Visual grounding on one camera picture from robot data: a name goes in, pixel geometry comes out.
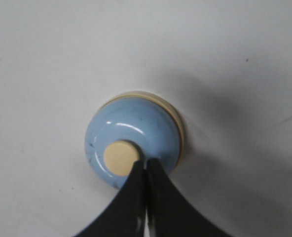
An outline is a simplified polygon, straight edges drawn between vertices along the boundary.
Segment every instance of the white surface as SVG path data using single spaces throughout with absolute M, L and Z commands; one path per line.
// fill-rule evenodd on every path
M 0 237 L 72 236 L 116 190 L 87 164 L 96 110 L 161 95 L 171 175 L 235 237 L 292 237 L 292 0 L 0 1 Z

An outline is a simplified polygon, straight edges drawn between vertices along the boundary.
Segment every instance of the white wall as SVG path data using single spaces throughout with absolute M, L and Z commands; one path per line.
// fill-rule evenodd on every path
M 72 236 L 116 190 L 83 140 L 116 94 L 187 126 L 171 175 L 237 237 L 292 237 L 292 0 L 0 0 L 0 237 Z

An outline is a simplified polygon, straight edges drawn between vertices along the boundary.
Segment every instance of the round knob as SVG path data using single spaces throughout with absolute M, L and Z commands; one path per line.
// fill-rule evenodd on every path
M 107 146 L 104 162 L 109 171 L 118 176 L 130 173 L 133 163 L 140 159 L 138 150 L 129 142 L 116 141 Z

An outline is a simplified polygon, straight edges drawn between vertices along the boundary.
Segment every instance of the cream center button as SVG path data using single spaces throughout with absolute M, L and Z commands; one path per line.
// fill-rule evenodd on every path
M 131 172 L 133 163 L 140 159 L 138 150 L 129 142 L 116 141 L 108 145 L 104 152 L 105 165 L 109 171 L 119 176 Z

